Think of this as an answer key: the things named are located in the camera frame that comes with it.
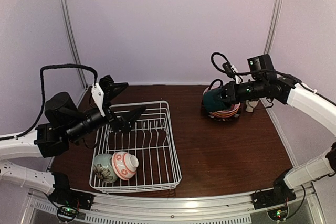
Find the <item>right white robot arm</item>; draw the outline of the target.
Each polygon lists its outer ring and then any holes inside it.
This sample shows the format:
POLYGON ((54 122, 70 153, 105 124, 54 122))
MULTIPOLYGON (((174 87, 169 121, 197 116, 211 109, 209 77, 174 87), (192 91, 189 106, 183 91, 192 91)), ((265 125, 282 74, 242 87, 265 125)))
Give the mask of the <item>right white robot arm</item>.
MULTIPOLYGON (((271 98, 298 109, 310 116, 332 134, 335 134, 335 105, 298 81, 286 77, 271 81, 227 83, 220 89, 223 102, 236 104, 242 101, 271 98)), ((289 191, 317 179, 335 174, 335 144, 319 156, 282 173, 269 192, 272 203, 279 204, 289 196, 289 191)))

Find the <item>light pink plate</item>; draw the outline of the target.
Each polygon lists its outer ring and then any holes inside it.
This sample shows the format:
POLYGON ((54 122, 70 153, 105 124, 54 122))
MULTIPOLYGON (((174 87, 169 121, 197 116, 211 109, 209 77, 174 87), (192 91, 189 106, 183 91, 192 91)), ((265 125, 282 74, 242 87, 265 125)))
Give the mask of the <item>light pink plate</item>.
POLYGON ((238 112, 239 108, 240 108, 240 103, 232 105, 232 107, 229 108, 228 110, 219 110, 215 112, 210 112, 210 114, 216 115, 216 116, 232 116, 238 112))

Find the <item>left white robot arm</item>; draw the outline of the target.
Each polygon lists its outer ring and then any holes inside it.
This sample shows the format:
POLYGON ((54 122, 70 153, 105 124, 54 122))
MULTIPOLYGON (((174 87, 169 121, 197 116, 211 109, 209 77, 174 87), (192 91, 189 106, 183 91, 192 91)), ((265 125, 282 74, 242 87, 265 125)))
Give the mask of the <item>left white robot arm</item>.
POLYGON ((80 112, 68 92, 55 94, 42 107, 48 123, 28 132, 1 137, 1 161, 20 157, 55 157, 69 150, 69 144, 110 125, 113 131, 128 133, 146 110, 136 108, 123 116, 111 110, 110 101, 127 88, 127 83, 95 83, 91 94, 96 107, 80 112))

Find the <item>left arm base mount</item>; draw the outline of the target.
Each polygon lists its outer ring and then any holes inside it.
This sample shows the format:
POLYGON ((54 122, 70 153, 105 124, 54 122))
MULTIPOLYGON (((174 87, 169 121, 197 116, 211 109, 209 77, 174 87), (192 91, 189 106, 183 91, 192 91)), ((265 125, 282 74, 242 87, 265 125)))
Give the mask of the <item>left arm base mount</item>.
POLYGON ((72 190, 68 176, 63 173, 51 173, 53 176, 53 191, 46 194, 49 202, 56 207, 56 217, 61 222, 71 222, 79 214, 79 210, 90 210, 94 195, 72 190))

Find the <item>dark teal mug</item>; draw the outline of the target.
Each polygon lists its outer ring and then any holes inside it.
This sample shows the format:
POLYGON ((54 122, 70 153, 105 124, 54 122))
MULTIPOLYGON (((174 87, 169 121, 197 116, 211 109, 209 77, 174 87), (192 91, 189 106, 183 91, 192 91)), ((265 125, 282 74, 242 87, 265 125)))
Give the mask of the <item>dark teal mug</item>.
POLYGON ((207 112, 224 111, 230 108, 230 104, 222 101, 221 88, 223 85, 221 79, 215 79, 204 90, 202 105, 207 112))

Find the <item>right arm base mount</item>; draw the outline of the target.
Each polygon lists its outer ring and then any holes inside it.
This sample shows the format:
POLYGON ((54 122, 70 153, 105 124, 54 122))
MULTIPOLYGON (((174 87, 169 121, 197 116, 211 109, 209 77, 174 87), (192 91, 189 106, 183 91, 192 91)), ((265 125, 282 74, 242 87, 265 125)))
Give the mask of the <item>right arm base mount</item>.
POLYGON ((266 208, 271 220, 285 221, 289 216, 288 203, 296 199, 296 194, 288 188, 283 178, 277 178, 273 186, 273 189, 256 190, 251 195, 254 209, 266 208))

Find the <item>black striped plate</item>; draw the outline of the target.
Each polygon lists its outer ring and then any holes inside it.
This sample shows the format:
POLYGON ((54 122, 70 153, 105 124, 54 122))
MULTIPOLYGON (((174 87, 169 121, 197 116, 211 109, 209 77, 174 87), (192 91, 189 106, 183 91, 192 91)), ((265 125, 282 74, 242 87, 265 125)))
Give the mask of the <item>black striped plate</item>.
POLYGON ((211 119, 213 119, 213 120, 215 120, 215 121, 220 121, 220 122, 232 122, 232 121, 236 121, 236 120, 239 119, 239 117, 240 117, 240 115, 241 115, 241 113, 242 113, 242 108, 241 108, 241 107, 242 107, 242 106, 241 106, 241 104, 240 104, 240 108, 239 108, 239 110, 238 110, 238 113, 237 113, 235 116, 233 116, 233 117, 231 117, 231 118, 224 118, 224 119, 222 119, 222 118, 217 118, 217 117, 214 117, 214 116, 210 115, 210 112, 208 112, 208 111, 205 109, 205 107, 204 107, 203 104, 201 105, 201 112, 202 112, 205 116, 207 116, 207 117, 209 117, 209 118, 211 118, 211 119))

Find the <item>white cup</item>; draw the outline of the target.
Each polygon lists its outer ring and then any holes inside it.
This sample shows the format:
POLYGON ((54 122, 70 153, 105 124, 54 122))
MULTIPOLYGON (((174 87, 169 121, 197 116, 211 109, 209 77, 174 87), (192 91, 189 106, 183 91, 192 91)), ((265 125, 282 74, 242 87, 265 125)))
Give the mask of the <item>white cup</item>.
POLYGON ((247 100, 246 112, 253 113, 254 109, 258 106, 259 100, 247 100))

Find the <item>yellow dotted plate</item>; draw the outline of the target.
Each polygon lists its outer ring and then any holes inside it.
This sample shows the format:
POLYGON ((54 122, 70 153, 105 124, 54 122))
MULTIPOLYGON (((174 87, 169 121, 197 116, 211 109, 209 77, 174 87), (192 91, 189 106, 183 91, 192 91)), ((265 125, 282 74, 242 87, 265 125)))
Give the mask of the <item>yellow dotted plate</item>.
POLYGON ((233 110, 228 110, 228 111, 215 111, 215 112, 210 112, 210 115, 217 117, 217 118, 231 118, 235 116, 238 113, 239 107, 233 109, 233 110))

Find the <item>pink patterned white bowl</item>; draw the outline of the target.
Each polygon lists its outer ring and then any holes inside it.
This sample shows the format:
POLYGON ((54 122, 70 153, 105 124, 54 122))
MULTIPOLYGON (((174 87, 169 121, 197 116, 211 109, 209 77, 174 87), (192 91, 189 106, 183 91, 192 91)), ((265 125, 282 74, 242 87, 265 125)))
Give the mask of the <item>pink patterned white bowl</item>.
POLYGON ((125 151, 115 152, 111 159, 112 167, 116 175, 121 180, 129 180, 139 167, 137 157, 125 151))

